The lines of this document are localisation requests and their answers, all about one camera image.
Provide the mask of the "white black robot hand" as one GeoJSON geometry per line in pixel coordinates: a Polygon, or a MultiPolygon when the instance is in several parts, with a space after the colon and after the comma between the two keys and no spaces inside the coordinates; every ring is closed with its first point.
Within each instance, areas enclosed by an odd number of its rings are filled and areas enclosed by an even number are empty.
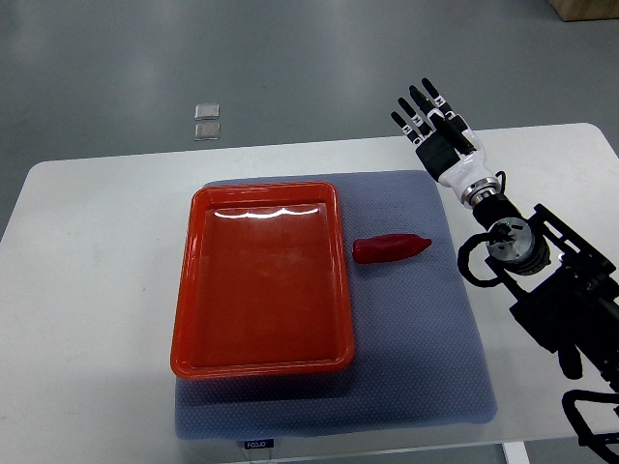
{"type": "Polygon", "coordinates": [[[486,151],[479,137],[455,113],[446,114],[446,135],[437,129],[434,118],[438,113],[444,115],[446,103],[427,77],[422,79],[422,86],[429,99],[414,85],[409,87],[417,110],[405,98],[398,98],[399,106],[420,134],[396,111],[391,113],[391,118],[415,145],[415,152],[430,177],[452,189],[461,203],[480,203],[497,194],[498,178],[486,167],[486,151]]]}

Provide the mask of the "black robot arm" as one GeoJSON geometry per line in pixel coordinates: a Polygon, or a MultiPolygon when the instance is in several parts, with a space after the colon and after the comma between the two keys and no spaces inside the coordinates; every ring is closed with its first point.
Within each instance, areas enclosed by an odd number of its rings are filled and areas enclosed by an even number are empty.
{"type": "Polygon", "coordinates": [[[428,80],[412,85],[391,117],[430,177],[450,189],[481,225],[457,252],[460,274],[480,288],[504,286],[510,312],[564,375],[588,360],[618,388],[618,283],[614,265],[545,206],[524,217],[506,175],[486,166],[479,137],[428,80]]]}

